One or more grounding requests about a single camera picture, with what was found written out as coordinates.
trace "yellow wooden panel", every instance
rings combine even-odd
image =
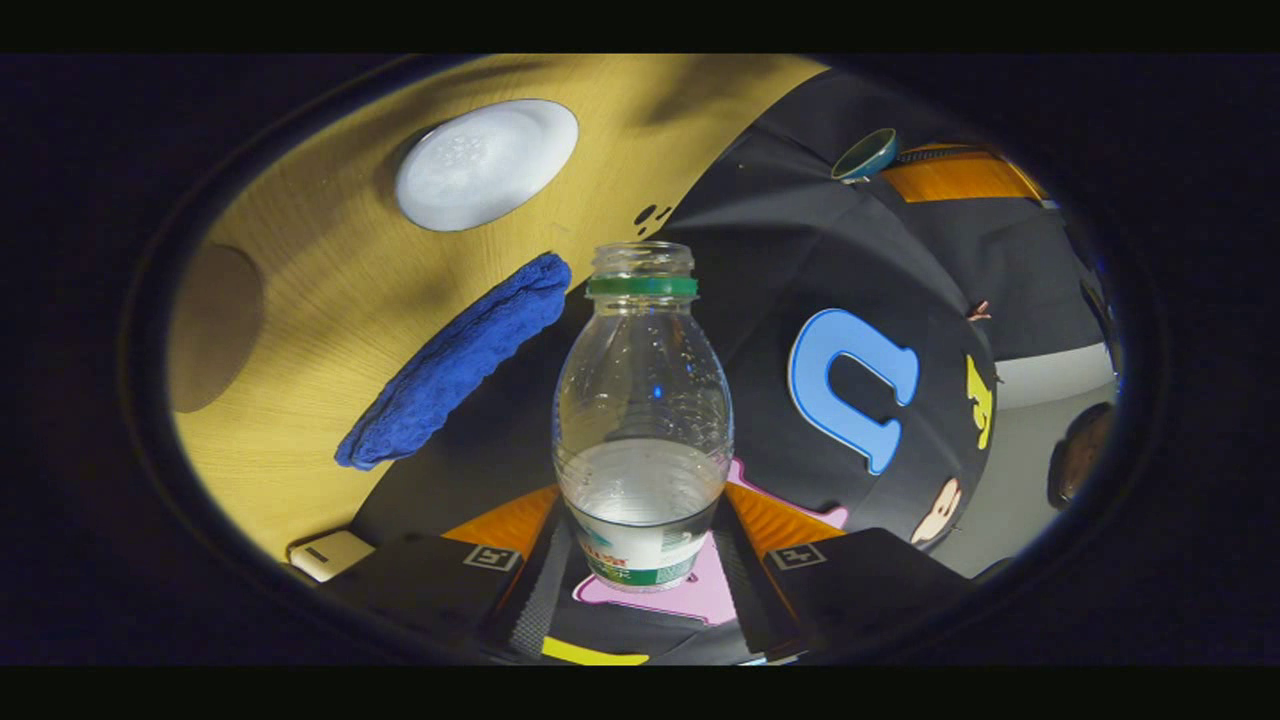
[[[334,451],[433,334],[540,252],[585,279],[595,246],[636,238],[643,208],[678,205],[742,129],[823,69],[777,55],[497,55],[397,90],[289,150],[206,238],[243,251],[265,282],[243,369],[210,405],[174,416],[211,496],[276,557],[348,523],[387,464],[340,468]],[[577,115],[561,174],[471,231],[410,223],[393,196],[397,149],[521,97]]]

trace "gray wall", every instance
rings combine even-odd
[[[972,578],[1036,539],[1057,516],[1044,491],[1053,445],[1084,409],[1114,396],[1112,382],[1052,402],[997,410],[982,482],[933,557]]]

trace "blue knitted cloth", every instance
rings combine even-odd
[[[548,252],[463,310],[387,383],[334,460],[370,470],[416,452],[499,363],[559,318],[570,277]]]

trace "blue letter u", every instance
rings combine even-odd
[[[787,387],[800,414],[813,427],[864,455],[870,473],[879,475],[893,460],[902,424],[890,419],[882,425],[836,397],[828,374],[840,355],[852,357],[888,383],[902,407],[915,397],[920,361],[913,350],[893,345],[860,318],[838,309],[809,318],[791,346]]]

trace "clear plastic bottle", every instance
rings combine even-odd
[[[692,252],[598,247],[595,314],[561,370],[552,443],[591,571],[630,592],[689,577],[733,457],[728,383],[690,314]]]

